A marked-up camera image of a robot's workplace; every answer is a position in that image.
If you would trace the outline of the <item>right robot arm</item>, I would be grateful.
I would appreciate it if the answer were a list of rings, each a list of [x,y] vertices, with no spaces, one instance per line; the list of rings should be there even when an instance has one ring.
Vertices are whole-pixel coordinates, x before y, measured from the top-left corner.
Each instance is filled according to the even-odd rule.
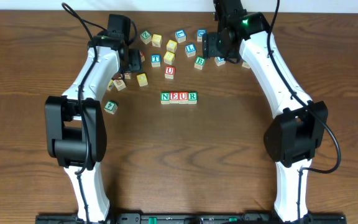
[[[245,61],[253,71],[271,109],[273,122],[264,134],[268,155],[276,164],[274,210],[281,222],[304,223],[308,216],[306,184],[324,128],[309,109],[325,121],[326,105],[313,102],[294,79],[261,12],[248,13],[237,0],[214,0],[217,32],[203,36],[203,57]]]

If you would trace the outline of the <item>green R block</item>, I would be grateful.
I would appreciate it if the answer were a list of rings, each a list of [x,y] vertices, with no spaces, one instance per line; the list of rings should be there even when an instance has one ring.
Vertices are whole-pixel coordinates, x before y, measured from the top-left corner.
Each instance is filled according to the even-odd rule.
[[[198,102],[198,93],[193,91],[193,92],[188,92],[188,104],[197,104]]]

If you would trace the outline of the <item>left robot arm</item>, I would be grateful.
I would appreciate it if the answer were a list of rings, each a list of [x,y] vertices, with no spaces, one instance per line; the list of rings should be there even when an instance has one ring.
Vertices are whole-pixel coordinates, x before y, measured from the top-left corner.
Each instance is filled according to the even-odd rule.
[[[134,28],[128,17],[110,14],[107,29],[90,37],[76,80],[61,96],[49,96],[45,102],[47,150],[69,176],[78,203],[73,218],[52,217],[50,223],[108,220],[110,201],[101,176],[107,148],[103,110],[115,112],[117,106],[101,101],[115,75],[142,70],[140,52],[130,48]]]

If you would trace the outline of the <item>green N block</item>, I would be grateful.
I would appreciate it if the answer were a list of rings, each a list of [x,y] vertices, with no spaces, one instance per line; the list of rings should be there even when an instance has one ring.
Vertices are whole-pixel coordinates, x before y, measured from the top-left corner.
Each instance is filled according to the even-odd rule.
[[[161,92],[160,102],[162,105],[169,105],[170,104],[170,93],[169,92]]]

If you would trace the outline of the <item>red E block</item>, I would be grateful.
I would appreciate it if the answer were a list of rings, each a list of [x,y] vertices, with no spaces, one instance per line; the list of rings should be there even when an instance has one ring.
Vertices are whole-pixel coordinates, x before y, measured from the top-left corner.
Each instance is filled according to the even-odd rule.
[[[170,92],[170,104],[178,104],[179,102],[179,92]]]

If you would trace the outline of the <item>red I block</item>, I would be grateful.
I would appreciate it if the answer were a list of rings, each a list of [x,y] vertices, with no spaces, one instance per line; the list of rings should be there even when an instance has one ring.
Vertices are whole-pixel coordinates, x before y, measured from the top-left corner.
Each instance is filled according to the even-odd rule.
[[[124,73],[124,78],[131,79],[131,75],[132,75],[132,73]]]

